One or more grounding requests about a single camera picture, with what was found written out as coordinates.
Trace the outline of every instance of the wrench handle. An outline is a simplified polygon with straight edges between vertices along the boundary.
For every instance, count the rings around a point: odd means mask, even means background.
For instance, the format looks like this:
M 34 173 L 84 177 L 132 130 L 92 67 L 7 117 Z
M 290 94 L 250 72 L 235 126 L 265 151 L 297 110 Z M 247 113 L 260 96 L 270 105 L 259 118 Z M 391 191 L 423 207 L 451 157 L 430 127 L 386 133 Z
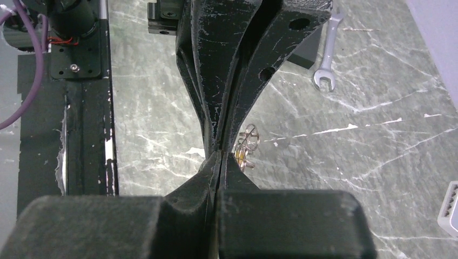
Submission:
M 323 61 L 320 68 L 331 70 L 332 57 L 334 55 L 334 43 L 337 36 L 337 28 L 343 19 L 343 16 L 338 15 L 339 18 L 335 18 L 334 15 L 329 19 L 328 31 L 326 35 L 325 53 L 323 54 Z

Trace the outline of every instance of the silver wrench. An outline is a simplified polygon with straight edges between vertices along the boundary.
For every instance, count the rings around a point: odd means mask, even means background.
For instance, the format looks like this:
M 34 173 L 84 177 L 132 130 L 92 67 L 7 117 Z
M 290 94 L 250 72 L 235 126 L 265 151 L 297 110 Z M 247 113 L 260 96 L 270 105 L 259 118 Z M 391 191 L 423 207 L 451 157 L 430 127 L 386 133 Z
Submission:
M 334 9 L 331 18 L 329 19 L 328 32 L 326 35 L 326 46 L 325 53 L 323 54 L 323 61 L 321 62 L 320 68 L 315 71 L 313 79 L 315 81 L 316 89 L 320 90 L 320 80 L 327 78 L 331 81 L 329 91 L 332 92 L 335 89 L 335 78 L 331 70 L 332 57 L 334 54 L 334 43 L 335 36 L 337 35 L 337 27 L 339 26 L 342 19 L 345 17 L 345 13 L 340 12 L 339 8 Z

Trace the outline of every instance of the metal coil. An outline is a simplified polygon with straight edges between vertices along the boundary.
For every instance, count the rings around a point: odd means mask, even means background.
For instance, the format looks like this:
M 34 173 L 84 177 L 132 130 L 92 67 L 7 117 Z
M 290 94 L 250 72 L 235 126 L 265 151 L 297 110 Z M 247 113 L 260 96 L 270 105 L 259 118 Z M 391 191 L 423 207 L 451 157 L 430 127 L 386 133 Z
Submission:
M 259 131 L 254 124 L 248 124 L 245 132 L 240 132 L 239 136 L 242 138 L 237 140 L 234 155 L 241 171 L 243 172 L 246 167 L 254 168 L 254 164 L 246 160 L 246 158 L 248 155 L 253 154 L 253 152 L 258 148 L 261 138 Z

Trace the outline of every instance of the tabletop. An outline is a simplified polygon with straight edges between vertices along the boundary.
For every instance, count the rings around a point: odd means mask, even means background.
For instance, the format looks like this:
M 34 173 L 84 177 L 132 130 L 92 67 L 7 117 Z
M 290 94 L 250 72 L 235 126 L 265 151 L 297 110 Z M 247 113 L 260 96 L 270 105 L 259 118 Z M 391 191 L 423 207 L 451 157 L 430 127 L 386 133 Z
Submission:
M 147 33 L 147 2 L 109 1 L 121 195 L 166 195 L 205 158 L 174 37 Z M 314 89 L 317 64 L 286 62 L 244 122 L 261 135 L 245 174 L 263 189 L 352 193 L 379 258 L 457 258 L 458 239 L 436 221 L 458 180 L 456 108 L 403 0 L 340 9 L 336 90 Z

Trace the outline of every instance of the screw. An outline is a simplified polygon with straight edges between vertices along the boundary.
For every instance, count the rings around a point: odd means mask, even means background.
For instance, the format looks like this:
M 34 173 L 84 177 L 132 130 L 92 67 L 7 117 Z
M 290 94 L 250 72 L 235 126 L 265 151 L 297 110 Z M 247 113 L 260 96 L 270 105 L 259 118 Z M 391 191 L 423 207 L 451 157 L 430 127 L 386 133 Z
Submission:
M 170 17 L 170 18 L 177 16 L 177 14 L 174 12 L 163 12 L 162 15 L 164 15 L 165 17 Z
M 70 70 L 71 70 L 72 72 L 75 72 L 75 73 L 76 73 L 76 72 L 79 71 L 79 66 L 78 66 L 77 64 L 71 64 L 71 65 L 70 65 Z

